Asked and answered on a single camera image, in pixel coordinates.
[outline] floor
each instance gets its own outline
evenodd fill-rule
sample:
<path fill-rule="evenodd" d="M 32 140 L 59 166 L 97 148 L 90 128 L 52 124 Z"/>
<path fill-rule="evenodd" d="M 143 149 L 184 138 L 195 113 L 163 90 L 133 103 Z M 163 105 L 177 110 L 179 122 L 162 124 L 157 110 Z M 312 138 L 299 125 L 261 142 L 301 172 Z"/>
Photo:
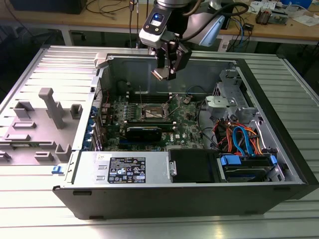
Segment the floor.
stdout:
<path fill-rule="evenodd" d="M 29 29 L 32 35 L 48 32 L 47 30 Z M 0 101 L 4 99 L 7 92 L 15 84 L 16 80 L 23 73 L 29 62 L 37 53 L 42 44 L 64 45 L 60 34 L 52 34 L 51 38 L 40 37 L 32 41 L 30 34 L 25 29 L 18 29 L 19 38 L 7 37 L 6 30 L 0 27 Z M 105 33 L 106 42 L 101 41 L 101 33 L 84 32 L 85 40 L 81 35 L 74 35 L 74 44 L 78 46 L 106 46 L 106 47 L 128 47 L 129 35 L 125 33 Z M 136 34 L 133 35 L 133 45 L 135 45 Z M 217 51 L 219 41 L 211 47 L 195 46 L 194 50 Z M 236 52 L 268 53 L 283 55 L 295 67 L 298 72 L 302 72 L 304 67 L 313 62 L 308 72 L 304 75 L 305 80 L 319 94 L 319 61 L 311 58 L 311 53 L 315 46 L 308 46 L 304 50 L 303 45 L 250 42 L 242 49 L 235 49 Z"/>

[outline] warning label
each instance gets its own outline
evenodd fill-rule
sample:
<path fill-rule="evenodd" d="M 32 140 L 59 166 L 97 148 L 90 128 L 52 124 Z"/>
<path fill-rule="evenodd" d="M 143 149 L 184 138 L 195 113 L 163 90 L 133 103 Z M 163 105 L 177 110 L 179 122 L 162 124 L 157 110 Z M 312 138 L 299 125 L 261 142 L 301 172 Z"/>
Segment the warning label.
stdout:
<path fill-rule="evenodd" d="M 111 158 L 109 183 L 145 183 L 145 158 Z"/>

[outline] wooden desk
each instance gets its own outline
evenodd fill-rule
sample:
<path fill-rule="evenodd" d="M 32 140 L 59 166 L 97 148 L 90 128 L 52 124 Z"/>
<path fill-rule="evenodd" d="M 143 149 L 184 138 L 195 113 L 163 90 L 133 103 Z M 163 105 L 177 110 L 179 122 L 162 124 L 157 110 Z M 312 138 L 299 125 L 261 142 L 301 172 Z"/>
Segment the wooden desk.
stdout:
<path fill-rule="evenodd" d="M 115 0 L 101 0 L 101 5 L 118 3 Z M 115 10 L 127 6 L 125 0 L 116 6 L 110 6 L 105 10 Z M 97 3 L 89 6 L 93 11 L 98 11 Z M 129 9 L 125 8 L 116 12 L 113 15 L 116 19 L 112 20 L 101 14 L 91 13 L 83 10 L 80 15 L 71 15 L 63 13 L 47 13 L 47 12 L 30 12 L 30 11 L 15 11 L 11 7 L 14 15 L 24 23 L 26 27 L 38 27 L 48 29 L 59 29 L 62 31 L 66 45 L 73 45 L 70 31 L 100 31 L 100 32 L 129 32 Z M 152 4 L 149 6 L 149 12 L 152 9 Z M 319 11 L 319 6 L 312 5 L 311 11 Z M 139 28 L 142 27 L 146 17 L 146 4 L 140 4 L 140 21 Z M 315 26 L 305 26 L 292 19 L 288 20 L 287 25 L 259 25 L 255 22 L 255 14 L 247 13 L 243 18 L 245 21 L 255 25 L 252 41 L 267 41 L 280 43 L 294 44 L 316 44 L 319 41 L 319 24 Z M 137 27 L 136 11 L 133 13 L 132 31 L 136 32 Z M 19 26 L 19 23 L 14 20 L 8 10 L 5 8 L 3 0 L 0 0 L 0 24 Z M 231 21 L 227 30 L 221 30 L 218 38 L 222 39 L 220 50 L 225 50 L 229 41 L 239 33 L 235 22 Z"/>

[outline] workbench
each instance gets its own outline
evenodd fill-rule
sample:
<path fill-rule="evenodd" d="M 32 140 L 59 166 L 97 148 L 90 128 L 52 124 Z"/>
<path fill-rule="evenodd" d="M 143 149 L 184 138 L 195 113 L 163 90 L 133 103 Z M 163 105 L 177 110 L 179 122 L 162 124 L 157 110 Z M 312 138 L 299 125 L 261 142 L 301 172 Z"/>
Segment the workbench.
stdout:
<path fill-rule="evenodd" d="M 115 0 L 101 0 L 101 5 L 115 4 Z M 107 10 L 115 10 L 127 6 L 128 2 L 123 1 L 116 6 L 107 7 Z M 151 11 L 153 3 L 149 5 L 149 12 Z M 26 27 L 31 28 L 47 28 L 61 30 L 65 45 L 74 45 L 70 31 L 99 31 L 99 32 L 122 32 L 129 33 L 129 9 L 122 9 L 115 15 L 116 19 L 112 20 L 101 14 L 91 13 L 83 10 L 79 15 L 63 14 L 63 13 L 49 13 L 49 12 L 30 12 L 30 11 L 15 11 L 12 6 L 13 14 Z M 139 5 L 139 29 L 144 24 L 146 18 L 146 4 Z M 91 10 L 98 11 L 98 5 L 93 3 L 89 6 Z M 311 5 L 311 11 L 319 11 L 319 6 Z M 315 26 L 305 26 L 292 19 L 288 20 L 287 25 L 259 25 L 255 22 L 255 14 L 244 14 L 246 23 L 255 25 L 251 41 L 277 42 L 277 43 L 291 43 L 291 44 L 308 44 L 315 45 L 319 41 L 319 24 Z M 21 26 L 10 15 L 5 8 L 3 0 L 0 1 L 0 25 Z M 132 32 L 136 33 L 137 16 L 136 11 L 133 12 L 132 18 Z M 219 51 L 226 51 L 229 41 L 235 38 L 239 30 L 235 26 L 235 22 L 231 21 L 227 30 L 221 30 L 218 38 L 222 39 Z"/>
<path fill-rule="evenodd" d="M 63 107 L 83 104 L 97 74 L 97 53 L 132 54 L 146 49 L 51 46 L 39 50 L 0 105 L 0 136 L 18 100 L 37 107 L 42 87 L 52 87 Z M 241 58 L 261 85 L 297 147 L 319 179 L 319 97 L 285 59 L 269 54 L 194 51 L 194 57 Z M 10 238 L 258 239 L 319 237 L 319 191 L 286 201 L 264 215 L 197 218 L 79 220 L 53 194 L 63 176 L 53 166 L 0 166 L 0 233 Z"/>

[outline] cable on desk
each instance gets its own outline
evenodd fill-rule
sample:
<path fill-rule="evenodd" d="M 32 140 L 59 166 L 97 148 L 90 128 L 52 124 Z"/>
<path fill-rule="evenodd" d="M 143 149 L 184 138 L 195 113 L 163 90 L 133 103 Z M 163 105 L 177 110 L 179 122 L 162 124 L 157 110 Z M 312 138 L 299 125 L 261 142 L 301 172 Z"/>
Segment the cable on desk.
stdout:
<path fill-rule="evenodd" d="M 116 4 L 109 4 L 109 5 L 104 5 L 102 6 L 99 11 L 93 11 L 93 10 L 90 10 L 89 9 L 89 5 L 91 5 L 92 3 L 96 2 L 97 0 L 92 0 L 90 1 L 89 3 L 87 3 L 85 5 L 85 9 L 88 10 L 89 12 L 92 12 L 92 13 L 98 13 L 98 14 L 101 14 L 102 16 L 105 16 L 105 17 L 109 17 L 109 18 L 112 18 L 112 19 L 115 19 L 115 17 L 112 17 L 112 16 L 107 16 L 107 15 L 103 15 L 105 13 L 109 13 L 109 14 L 112 14 L 114 15 L 116 11 L 119 11 L 119 10 L 122 10 L 122 9 L 125 9 L 125 8 L 128 8 L 129 6 L 124 6 L 124 7 L 121 7 L 121 8 L 118 8 L 118 9 L 115 9 L 115 10 L 111 10 L 111 11 L 104 11 L 103 9 L 108 7 L 108 6 L 116 6 L 118 4 L 120 4 L 123 0 L 120 0 L 118 3 Z"/>
<path fill-rule="evenodd" d="M 139 0 L 136 1 L 136 16 L 137 16 L 137 25 L 136 25 L 136 48 L 139 48 Z"/>
<path fill-rule="evenodd" d="M 130 11 L 129 29 L 130 29 L 130 48 L 132 48 L 132 12 L 131 11 Z"/>
<path fill-rule="evenodd" d="M 13 14 L 13 12 L 10 10 L 8 3 L 6 2 L 6 0 L 4 0 L 4 4 L 6 9 L 9 11 L 9 13 L 11 14 L 11 16 L 30 34 L 30 36 L 32 36 L 34 38 L 34 40 L 39 43 L 37 41 L 37 39 L 34 37 L 34 35 L 29 31 L 28 28 L 25 27 L 25 25 L 23 25 L 23 23 Z"/>
<path fill-rule="evenodd" d="M 240 25 L 239 34 L 241 34 L 241 38 L 240 38 L 240 42 L 239 42 L 238 45 L 239 45 L 240 48 L 241 48 L 241 47 L 242 47 L 242 44 L 243 44 L 243 40 L 244 40 L 244 28 L 243 28 L 243 25 L 242 25 L 242 23 L 241 23 L 240 21 L 238 21 L 238 20 L 235 19 L 235 18 L 231 18 L 231 20 L 237 22 L 237 23 Z"/>
<path fill-rule="evenodd" d="M 149 16 L 149 0 L 146 1 L 146 18 L 147 19 Z"/>

